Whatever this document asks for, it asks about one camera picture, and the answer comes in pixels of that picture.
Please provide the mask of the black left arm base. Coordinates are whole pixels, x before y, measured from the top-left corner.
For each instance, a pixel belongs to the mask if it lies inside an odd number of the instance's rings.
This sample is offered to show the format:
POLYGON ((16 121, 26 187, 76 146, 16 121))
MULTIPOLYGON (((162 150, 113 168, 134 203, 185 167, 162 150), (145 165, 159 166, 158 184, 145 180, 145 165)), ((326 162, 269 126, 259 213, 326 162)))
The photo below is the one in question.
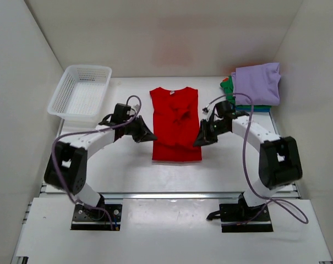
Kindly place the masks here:
POLYGON ((122 209, 121 203, 108 203, 100 198, 99 207, 104 206, 105 210, 86 208, 76 204, 73 211, 71 230, 84 231, 113 231, 121 229, 122 209))

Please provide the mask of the red t shirt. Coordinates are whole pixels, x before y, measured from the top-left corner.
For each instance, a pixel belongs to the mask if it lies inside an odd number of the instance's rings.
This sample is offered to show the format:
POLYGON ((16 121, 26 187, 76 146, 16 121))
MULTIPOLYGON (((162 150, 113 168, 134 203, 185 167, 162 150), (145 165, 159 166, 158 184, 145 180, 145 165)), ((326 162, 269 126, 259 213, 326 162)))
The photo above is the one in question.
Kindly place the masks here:
POLYGON ((200 162, 202 152, 193 144, 199 132, 198 90, 185 87, 150 91, 153 113, 152 160, 158 162, 200 162))

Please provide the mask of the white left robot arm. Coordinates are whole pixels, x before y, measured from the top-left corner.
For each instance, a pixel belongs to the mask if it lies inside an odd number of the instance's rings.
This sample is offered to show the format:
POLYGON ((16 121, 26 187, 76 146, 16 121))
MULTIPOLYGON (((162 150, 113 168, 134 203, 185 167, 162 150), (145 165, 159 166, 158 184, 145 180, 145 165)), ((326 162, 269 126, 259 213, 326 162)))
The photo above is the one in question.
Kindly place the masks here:
POLYGON ((86 183, 88 160, 125 135, 136 143, 157 140, 142 116, 114 118, 109 114, 94 130, 65 134, 55 141, 44 174, 45 183, 65 191, 75 204, 85 205, 91 218, 101 218, 105 214, 103 197, 86 183))

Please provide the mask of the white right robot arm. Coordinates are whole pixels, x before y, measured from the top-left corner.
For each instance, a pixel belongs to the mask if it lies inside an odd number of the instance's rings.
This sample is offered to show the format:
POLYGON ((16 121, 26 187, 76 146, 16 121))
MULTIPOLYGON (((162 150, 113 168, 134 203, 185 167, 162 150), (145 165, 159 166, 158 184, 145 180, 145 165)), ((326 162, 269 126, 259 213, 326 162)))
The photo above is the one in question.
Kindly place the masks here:
POLYGON ((237 206, 237 215, 250 220, 256 215, 256 207, 263 205, 283 187, 300 180, 303 176, 297 142, 291 137, 281 137, 253 122, 246 112, 226 114, 222 118, 202 119, 194 146, 206 146, 218 142, 218 136, 233 133, 250 144, 259 153, 259 179, 249 185, 242 196, 244 202, 237 206))

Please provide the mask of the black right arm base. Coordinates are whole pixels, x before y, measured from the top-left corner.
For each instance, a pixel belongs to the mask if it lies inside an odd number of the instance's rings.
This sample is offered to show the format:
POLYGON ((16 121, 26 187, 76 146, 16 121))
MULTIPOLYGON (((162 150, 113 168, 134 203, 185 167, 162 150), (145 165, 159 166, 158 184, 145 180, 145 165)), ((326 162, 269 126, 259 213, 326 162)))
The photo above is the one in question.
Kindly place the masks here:
POLYGON ((221 221, 223 233, 271 233, 274 231, 268 206, 263 203, 249 207, 241 194, 237 203, 220 203, 219 210, 208 214, 206 220, 221 221))

